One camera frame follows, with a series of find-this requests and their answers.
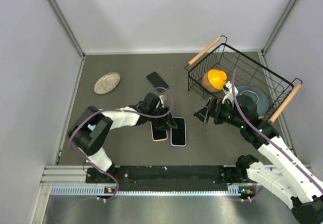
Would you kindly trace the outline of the pink phone case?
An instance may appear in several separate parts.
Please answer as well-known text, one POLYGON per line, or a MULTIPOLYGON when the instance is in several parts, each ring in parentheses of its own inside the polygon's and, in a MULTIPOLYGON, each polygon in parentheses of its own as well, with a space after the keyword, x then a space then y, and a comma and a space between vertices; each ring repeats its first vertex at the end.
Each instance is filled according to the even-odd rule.
POLYGON ((165 141, 168 139, 168 133, 166 130, 158 130, 155 126, 154 123, 151 122, 151 134, 152 134, 152 139, 155 142, 159 141, 165 141))

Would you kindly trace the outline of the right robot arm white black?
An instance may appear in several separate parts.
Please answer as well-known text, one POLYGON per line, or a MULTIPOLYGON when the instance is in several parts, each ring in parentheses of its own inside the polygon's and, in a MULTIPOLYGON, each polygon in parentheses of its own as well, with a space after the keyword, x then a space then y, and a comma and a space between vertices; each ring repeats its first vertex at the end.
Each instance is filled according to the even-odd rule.
POLYGON ((261 184, 287 205, 299 223, 322 223, 322 181, 293 154, 277 130, 259 118, 251 97, 237 96, 234 103, 210 98, 194 116, 205 124, 213 118, 216 125, 239 128, 243 139, 279 171, 275 174, 256 157, 242 155, 235 169, 239 180, 261 184))

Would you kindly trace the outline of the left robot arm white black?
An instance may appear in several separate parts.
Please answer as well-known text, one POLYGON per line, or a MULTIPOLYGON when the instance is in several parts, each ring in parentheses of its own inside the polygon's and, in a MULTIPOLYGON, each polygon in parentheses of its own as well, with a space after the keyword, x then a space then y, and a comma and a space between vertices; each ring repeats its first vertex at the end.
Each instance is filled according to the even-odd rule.
POLYGON ((104 182, 114 177, 114 165, 107 156, 103 144, 110 130, 132 127, 152 122, 156 130, 177 129, 171 108, 165 106, 162 97, 148 93, 135 105, 124 108, 99 110, 89 106, 68 131, 69 146, 74 145, 97 168, 97 176, 104 182))

